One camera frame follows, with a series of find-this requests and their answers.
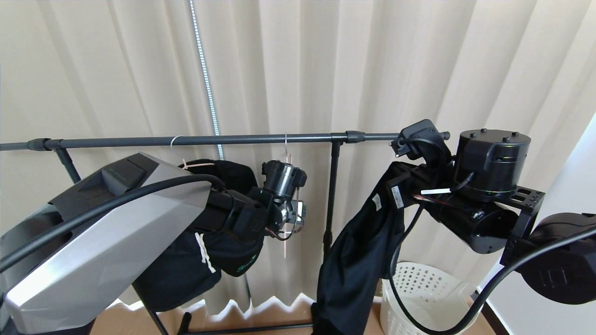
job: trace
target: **clothes rack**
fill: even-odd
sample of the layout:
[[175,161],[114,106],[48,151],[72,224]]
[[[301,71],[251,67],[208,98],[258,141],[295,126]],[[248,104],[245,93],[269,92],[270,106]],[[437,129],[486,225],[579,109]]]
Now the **clothes rack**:
[[[340,147],[343,144],[354,144],[364,141],[393,141],[397,133],[366,134],[359,131],[335,132],[328,134],[277,134],[277,135],[225,135],[225,136],[182,136],[177,137],[173,145],[216,145],[216,144],[271,144],[271,143],[331,143],[331,167],[329,174],[329,193],[327,198],[327,220],[323,234],[323,258],[327,257],[333,234],[333,206],[337,185]],[[88,139],[50,139],[37,138],[27,142],[0,144],[0,151],[32,150],[54,151],[64,165],[70,179],[80,181],[79,173],[67,149],[74,148],[106,148],[106,147],[153,147],[170,146],[174,137],[129,137],[129,138],[88,138]],[[162,335],[169,335],[156,312],[147,310]],[[282,330],[311,327],[312,323],[270,325],[266,327],[235,328],[229,330],[189,331],[191,314],[184,313],[178,335],[215,335],[237,334],[252,331]]]

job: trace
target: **white plastic basket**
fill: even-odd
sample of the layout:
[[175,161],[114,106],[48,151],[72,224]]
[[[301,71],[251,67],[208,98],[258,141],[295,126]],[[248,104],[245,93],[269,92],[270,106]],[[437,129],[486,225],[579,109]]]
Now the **white plastic basket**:
[[[408,312],[427,328],[451,328],[469,310],[462,293],[467,283],[432,266],[412,262],[398,263],[393,282]],[[403,314],[388,280],[383,280],[381,326],[385,335],[426,334],[411,324]]]

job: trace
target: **silver robotic arm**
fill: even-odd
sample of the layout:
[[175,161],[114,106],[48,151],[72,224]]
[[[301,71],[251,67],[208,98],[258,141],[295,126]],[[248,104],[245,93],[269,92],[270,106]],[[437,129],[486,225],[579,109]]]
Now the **silver robotic arm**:
[[[213,176],[192,175],[143,153],[70,187],[1,237],[2,335],[75,328],[86,334],[188,227],[224,231],[240,241],[265,229],[277,237],[292,234],[288,224],[299,230],[305,207],[292,197],[306,174],[277,161],[267,164],[265,186],[247,196],[226,190]],[[110,203],[112,209],[101,210]],[[55,238],[48,240],[50,234]]]

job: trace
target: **curtain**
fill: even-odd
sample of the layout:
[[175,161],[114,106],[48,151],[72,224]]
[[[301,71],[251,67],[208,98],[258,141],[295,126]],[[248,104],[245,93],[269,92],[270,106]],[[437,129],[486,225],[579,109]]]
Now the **curtain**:
[[[194,11],[222,135],[399,132],[428,118],[451,132],[455,152],[467,129],[519,131],[532,138],[520,184],[546,191],[596,106],[594,1],[197,0]],[[213,135],[186,1],[3,1],[0,63],[2,142]],[[138,150],[174,164],[218,157],[214,146],[70,152],[86,176]],[[330,145],[288,150],[309,176],[307,226],[285,252],[267,238],[245,276],[224,276],[198,297],[210,314],[229,299],[246,310],[271,296],[286,305],[315,297]],[[284,145],[223,153],[258,173]],[[3,230],[71,184],[53,153],[0,158]],[[335,236],[394,159],[384,142],[342,146]],[[401,253],[474,285],[498,258],[475,254],[426,214]]]

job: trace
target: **brown floor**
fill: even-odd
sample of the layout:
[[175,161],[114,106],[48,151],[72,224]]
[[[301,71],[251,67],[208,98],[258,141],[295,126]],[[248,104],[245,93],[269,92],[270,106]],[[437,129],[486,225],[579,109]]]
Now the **brown floor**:
[[[372,306],[368,317],[367,329],[365,335],[381,335],[381,325],[379,323],[380,304],[375,303]],[[191,331],[200,330],[218,330],[242,327],[258,327],[264,325],[278,325],[302,323],[311,321],[310,304],[305,301],[298,301],[293,311],[288,313],[278,305],[271,305],[264,311],[252,315],[245,320],[238,308],[232,308],[230,313],[222,321],[212,321],[211,317],[206,315],[205,308],[200,308],[193,312],[193,319],[190,324]],[[178,332],[178,327],[182,320],[182,311],[174,310],[160,313],[160,319],[168,332],[172,335]],[[252,332],[245,334],[265,334],[265,335],[310,335],[312,328],[298,328],[289,330],[274,330],[266,332]],[[122,334],[122,335],[159,335],[149,314],[145,309],[139,308],[136,311],[130,311],[122,305],[116,305],[104,311],[97,318],[91,335]],[[478,320],[465,333],[465,335],[495,335],[489,324],[481,315]]]

